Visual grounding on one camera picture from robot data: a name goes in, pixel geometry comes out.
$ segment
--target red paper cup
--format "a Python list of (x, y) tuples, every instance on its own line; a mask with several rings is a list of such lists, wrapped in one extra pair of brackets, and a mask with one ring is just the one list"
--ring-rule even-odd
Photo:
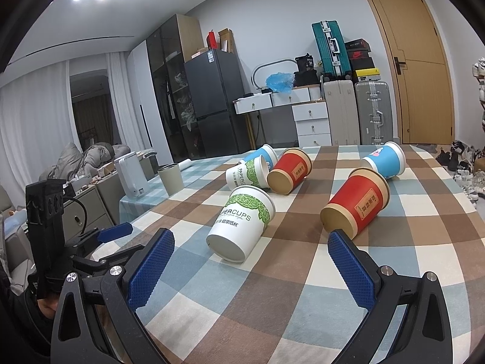
[(389, 203), (389, 185), (378, 172), (356, 168), (320, 212), (327, 232), (341, 228), (350, 239), (374, 219)]
[(304, 151), (299, 148), (287, 149), (268, 174), (268, 186), (275, 193), (287, 195), (310, 171), (311, 159)]

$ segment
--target black box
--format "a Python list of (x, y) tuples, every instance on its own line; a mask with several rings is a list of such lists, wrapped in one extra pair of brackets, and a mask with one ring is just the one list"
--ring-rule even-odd
[(372, 52), (372, 50), (370, 50), (370, 45), (367, 43), (367, 41), (363, 40), (362, 38), (358, 40), (346, 42), (345, 49), (367, 50), (368, 52)]
[(372, 57), (364, 57), (362, 59), (351, 59), (350, 65), (352, 66), (352, 71), (365, 70), (367, 68), (375, 68)]
[(349, 59), (362, 59), (364, 57), (369, 57), (369, 53), (367, 50), (348, 50), (347, 54)]

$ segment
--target teal suitcase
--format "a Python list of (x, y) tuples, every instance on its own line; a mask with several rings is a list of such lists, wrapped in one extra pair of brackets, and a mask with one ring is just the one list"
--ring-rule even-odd
[(338, 23), (332, 20), (311, 26), (322, 58), (323, 81), (351, 80), (352, 68)]

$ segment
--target screw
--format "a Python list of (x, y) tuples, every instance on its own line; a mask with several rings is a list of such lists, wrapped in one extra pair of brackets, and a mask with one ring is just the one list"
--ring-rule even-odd
[(75, 272), (71, 272), (69, 275), (67, 275), (67, 278), (65, 279), (68, 282), (74, 282), (78, 275)]
[(115, 265), (110, 269), (110, 274), (113, 276), (119, 275), (123, 269), (119, 265)]
[(431, 281), (431, 282), (434, 282), (436, 281), (436, 279), (438, 279), (438, 277), (436, 276), (436, 274), (434, 272), (427, 272), (426, 273), (426, 277)]
[(381, 267), (381, 272), (386, 276), (391, 276), (394, 273), (394, 270), (388, 265), (383, 265)]

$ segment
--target blue gripper pad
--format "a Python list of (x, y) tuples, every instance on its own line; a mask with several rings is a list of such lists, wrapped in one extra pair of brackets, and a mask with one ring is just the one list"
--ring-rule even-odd
[(328, 253), (357, 305), (370, 311), (375, 303), (372, 279), (335, 231), (328, 236)]
[(133, 226), (130, 223), (123, 223), (119, 226), (114, 226), (111, 228), (107, 228), (106, 230), (102, 230), (98, 234), (98, 241), (102, 244), (107, 242), (114, 241), (115, 239), (126, 237), (133, 232)]
[(129, 281), (128, 306), (133, 312), (148, 302), (174, 250), (174, 233), (166, 230)]

